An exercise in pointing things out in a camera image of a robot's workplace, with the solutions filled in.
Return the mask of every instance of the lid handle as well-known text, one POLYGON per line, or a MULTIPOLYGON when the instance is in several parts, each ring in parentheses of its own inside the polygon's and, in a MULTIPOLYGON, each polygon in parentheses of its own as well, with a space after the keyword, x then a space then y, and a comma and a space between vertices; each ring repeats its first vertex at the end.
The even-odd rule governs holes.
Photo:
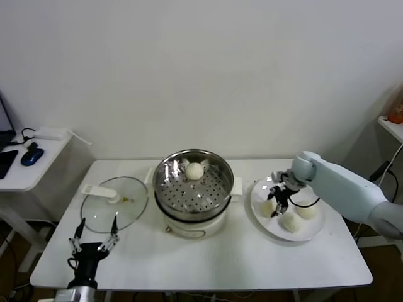
POLYGON ((99 196, 108 198, 108 202, 113 204, 120 200, 120 195, 113 189, 107 187, 97 187, 86 184, 81 191, 85 195, 99 196))

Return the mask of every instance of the white shelf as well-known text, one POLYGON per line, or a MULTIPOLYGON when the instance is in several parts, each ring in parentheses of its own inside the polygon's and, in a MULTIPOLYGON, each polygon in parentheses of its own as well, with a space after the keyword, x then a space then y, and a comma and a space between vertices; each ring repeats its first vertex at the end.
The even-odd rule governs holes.
POLYGON ((400 143, 403 143, 403 124, 395 124, 388 121, 386 116, 380 116, 378 123, 392 134, 400 143))

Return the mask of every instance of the glass lid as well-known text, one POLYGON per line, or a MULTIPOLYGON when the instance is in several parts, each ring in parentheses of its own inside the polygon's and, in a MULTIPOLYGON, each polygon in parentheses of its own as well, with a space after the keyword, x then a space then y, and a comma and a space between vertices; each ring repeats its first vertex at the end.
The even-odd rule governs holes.
POLYGON ((96 233, 110 233, 116 216, 122 230, 140 218, 147 206, 148 192, 143 182, 134 177, 116 177, 98 187, 86 186, 87 194, 81 206, 81 219, 96 233))

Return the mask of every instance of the stainless steel steamer basket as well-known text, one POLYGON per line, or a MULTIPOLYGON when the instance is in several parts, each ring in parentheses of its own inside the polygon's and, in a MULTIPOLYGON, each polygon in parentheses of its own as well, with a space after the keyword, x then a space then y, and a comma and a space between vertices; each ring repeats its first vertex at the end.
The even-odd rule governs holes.
POLYGON ((168 217, 185 223, 202 223, 221 214, 230 203, 234 175, 219 155, 198 149, 174 153, 164 159, 154 173, 156 202, 168 217), (204 168, 201 179, 186 176, 189 163, 204 168))

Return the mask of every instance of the white cable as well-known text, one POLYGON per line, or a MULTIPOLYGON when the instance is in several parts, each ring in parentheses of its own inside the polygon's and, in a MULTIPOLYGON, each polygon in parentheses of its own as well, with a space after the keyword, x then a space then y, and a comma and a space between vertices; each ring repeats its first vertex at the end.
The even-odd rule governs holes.
POLYGON ((27 219, 26 221, 27 221, 27 222, 30 222, 30 221, 46 222, 46 223, 49 223, 50 225, 53 225, 55 228, 57 228, 57 225, 54 224, 53 222, 49 221, 49 220, 44 220, 44 219, 27 219))
POLYGON ((383 179, 385 178, 386 172, 389 170, 390 166, 392 165, 393 161, 395 160, 395 158, 397 157, 397 154, 399 154, 400 150, 402 150, 403 148, 403 144, 400 145, 399 149, 397 149, 397 151, 395 152, 395 154, 393 155, 392 159, 390 160, 389 165, 386 167, 386 169, 384 170, 382 177, 380 178, 380 182, 378 184, 378 187, 380 187, 380 185, 383 182, 383 179))
POLYGON ((25 286, 28 286, 28 285, 30 285, 30 284, 31 284, 31 283, 27 282, 27 283, 25 283, 25 284, 22 284, 22 285, 20 285, 20 286, 15 287, 13 290, 20 289, 20 288, 24 288, 25 286))
POLYGON ((253 294, 254 294, 254 291, 253 292, 251 292, 250 294, 247 294, 246 296, 238 296, 237 294, 235 294, 235 293, 232 293, 235 297, 237 297, 237 298, 240 298, 240 299, 246 299, 246 298, 249 298, 250 296, 252 296, 253 294))
POLYGON ((361 223, 358 225, 357 231, 355 231, 355 233, 353 235, 354 238, 357 236, 357 234, 358 234, 358 232, 359 232, 359 230, 361 228, 361 225, 362 225, 361 223))
MULTIPOLYGON (((398 155, 399 152, 402 150, 402 148, 403 148, 403 144, 400 145, 400 147, 397 149, 397 151, 396 151, 395 154, 393 155, 392 159, 390 160, 389 165, 388 165, 388 166, 386 167, 386 169, 384 170, 384 172, 383 172, 383 174, 382 174, 382 177, 380 178, 380 181, 379 181, 379 183, 378 183, 378 187, 380 187, 380 185, 383 183, 383 180, 385 179, 386 173, 388 172, 390 166, 392 165, 393 161, 396 159, 397 155, 398 155)), ((357 236, 357 234, 358 234, 360 228, 361 228, 361 223, 360 223, 360 225, 358 225, 357 231, 354 233, 353 237, 356 237, 356 236, 357 236)))
MULTIPOLYGON (((202 298, 208 298, 211 299, 212 297, 209 296, 204 296, 202 294, 190 294, 190 293, 184 293, 187 294, 188 296, 193 296, 193 297, 202 297, 202 298)), ((227 300, 227 299, 220 299, 220 298, 215 298, 216 301, 223 301, 223 302, 234 302, 232 300, 227 300)))
POLYGON ((83 143, 86 143, 87 145, 92 146, 93 144, 90 143, 89 141, 83 139, 82 137, 80 137, 79 135, 75 134, 73 131, 71 131, 70 129, 67 129, 67 132, 69 132, 71 135, 74 135, 76 138, 78 138, 80 141, 82 141, 83 143))

